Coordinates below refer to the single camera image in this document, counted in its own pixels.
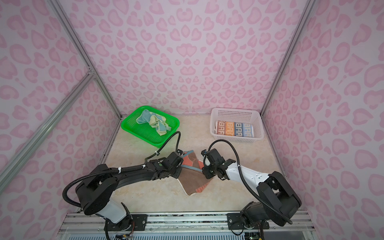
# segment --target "brown and orange towel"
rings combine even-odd
[[[211,181],[211,179],[206,179],[201,172],[201,169],[204,167],[203,162],[196,157],[193,150],[184,152],[183,159],[183,168],[178,180],[183,187],[184,192],[188,196],[197,192],[202,192]]]

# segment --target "green basket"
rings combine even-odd
[[[167,119],[166,123],[171,127],[171,130],[167,131],[166,134],[160,136],[156,132],[156,129],[154,127],[151,127],[148,123],[138,124],[136,122],[136,119],[140,117],[141,113],[145,109],[148,109],[150,112],[157,113],[158,115],[165,117]],[[166,114],[160,110],[157,110],[151,106],[141,106],[123,120],[123,122],[121,123],[121,128],[155,147],[161,147],[161,145],[165,143],[169,136],[176,132],[179,125],[180,121],[177,118]]]

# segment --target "white basket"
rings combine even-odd
[[[254,137],[237,137],[215,134],[216,121],[231,121],[249,123],[253,126]],[[232,109],[232,108],[214,108],[211,112],[210,131],[212,136],[218,139],[224,139],[235,142],[255,142],[264,138],[264,129],[260,113],[253,110]]]

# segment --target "pink heart pattern wallpaper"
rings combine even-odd
[[[76,209],[63,200],[64,187],[99,164],[117,123],[92,81],[0,195],[0,239],[54,239]]]
[[[0,172],[88,71],[44,0],[0,2]]]
[[[321,0],[266,112],[322,240],[384,239],[384,1]]]
[[[262,108],[305,0],[63,0],[123,114]]]

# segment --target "metal post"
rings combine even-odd
[[[88,69],[91,71],[94,71],[96,74],[96,83],[101,89],[102,94],[106,98],[109,105],[112,107],[113,111],[116,113],[118,118],[121,118],[121,112],[119,108],[117,107],[115,101],[113,100],[112,96],[110,95],[109,91],[107,90],[107,87],[105,86],[104,82],[102,81],[99,73],[97,72],[97,69],[93,65],[91,58],[89,57],[88,53],[85,50],[85,47],[82,45],[79,36],[75,32],[75,30],[72,27],[71,22],[69,21],[69,18],[67,14],[65,13],[63,6],[60,4],[59,0],[46,0],[48,4],[51,6],[52,10],[56,14],[56,17],[60,21],[61,25],[63,26],[64,30],[67,32],[69,38],[71,39],[72,43],[74,44],[75,48],[79,52],[80,57],[84,61],[84,63],[88,66]]]
[[[60,120],[67,113],[72,104],[82,94],[84,89],[88,86],[90,81],[94,78],[93,71],[88,72],[80,83],[72,89],[69,95],[56,107],[54,112],[42,123],[42,125],[36,130],[35,134],[25,144],[6,166],[5,170],[0,174],[0,194],[8,186],[13,178],[19,173],[22,167],[27,163],[31,155],[39,148],[44,142],[45,138],[60,122]]]
[[[261,113],[260,113],[261,117],[263,117],[265,114],[265,111],[266,111],[266,109],[267,109],[267,107],[268,107],[268,105],[272,99],[272,96],[275,93],[276,87],[277,87],[278,83],[280,82],[286,67],[288,66],[289,60],[292,57],[293,52],[295,51],[295,48],[296,48],[297,44],[299,43],[301,36],[304,33],[304,30],[305,30],[305,28],[306,28],[306,26],[307,26],[307,24],[311,18],[312,13],[315,10],[315,5],[317,2],[318,2],[318,0],[308,0],[305,7],[304,7],[303,13],[302,13],[301,18],[299,20],[299,23],[298,23],[298,25],[294,31],[292,39],[288,45],[287,51],[285,52],[283,60],[279,66],[279,69],[277,70],[277,74],[276,74],[275,79],[273,80],[273,84],[271,86],[271,89],[268,92],[267,98],[265,100],[265,103],[264,103],[263,108],[262,108]]]

